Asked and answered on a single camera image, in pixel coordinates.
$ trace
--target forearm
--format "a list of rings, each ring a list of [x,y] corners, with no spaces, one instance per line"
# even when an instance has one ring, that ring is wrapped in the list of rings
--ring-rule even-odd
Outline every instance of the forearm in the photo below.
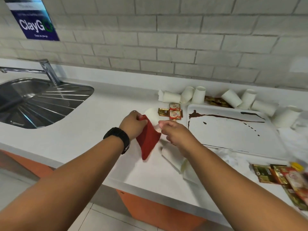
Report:
[[[67,230],[123,148],[120,138],[110,136],[41,179],[0,213],[0,226],[5,227],[2,230]]]
[[[188,160],[235,230],[304,230],[308,221],[279,198],[247,179],[201,144]]]

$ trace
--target red cloth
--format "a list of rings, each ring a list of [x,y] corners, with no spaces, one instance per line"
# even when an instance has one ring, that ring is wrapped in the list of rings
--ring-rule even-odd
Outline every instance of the red cloth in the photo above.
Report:
[[[161,133],[154,129],[147,116],[142,115],[139,121],[142,120],[148,120],[148,124],[143,128],[143,131],[136,139],[141,147],[142,159],[146,160],[155,147],[156,143],[158,143]]]

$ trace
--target person's left hand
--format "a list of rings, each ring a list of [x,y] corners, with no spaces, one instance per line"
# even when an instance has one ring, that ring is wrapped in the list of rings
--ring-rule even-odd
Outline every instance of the person's left hand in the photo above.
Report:
[[[133,110],[123,119],[119,126],[119,128],[128,135],[130,141],[140,135],[143,128],[148,123],[147,120],[138,121],[141,117],[142,115],[140,113]]]

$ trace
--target white tray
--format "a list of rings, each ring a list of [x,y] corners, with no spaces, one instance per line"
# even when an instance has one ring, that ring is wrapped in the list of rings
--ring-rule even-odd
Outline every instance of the white tray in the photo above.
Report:
[[[194,110],[204,116],[194,115]],[[191,104],[187,110],[187,127],[207,146],[273,159],[290,158],[277,130],[261,112]]]

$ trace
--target sink basin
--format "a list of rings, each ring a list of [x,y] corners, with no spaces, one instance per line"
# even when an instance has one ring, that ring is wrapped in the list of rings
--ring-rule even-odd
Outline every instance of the sink basin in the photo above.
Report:
[[[90,86],[21,78],[0,85],[0,122],[37,129],[69,115],[94,92]]]

